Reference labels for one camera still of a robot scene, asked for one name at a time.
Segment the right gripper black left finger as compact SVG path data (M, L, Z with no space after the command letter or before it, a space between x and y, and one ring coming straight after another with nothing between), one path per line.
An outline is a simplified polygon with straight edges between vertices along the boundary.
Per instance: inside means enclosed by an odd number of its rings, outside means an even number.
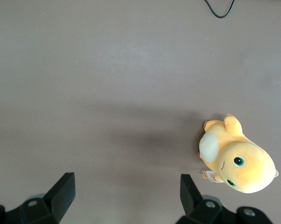
M43 196L5 214L6 224L58 224L75 198L75 174L65 173Z

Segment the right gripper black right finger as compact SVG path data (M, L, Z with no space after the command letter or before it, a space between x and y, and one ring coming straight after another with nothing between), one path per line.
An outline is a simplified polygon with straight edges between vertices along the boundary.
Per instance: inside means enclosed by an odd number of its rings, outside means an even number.
M189 174L180 177L180 200L185 215L178 224L236 224L236 214L216 197L202 195Z

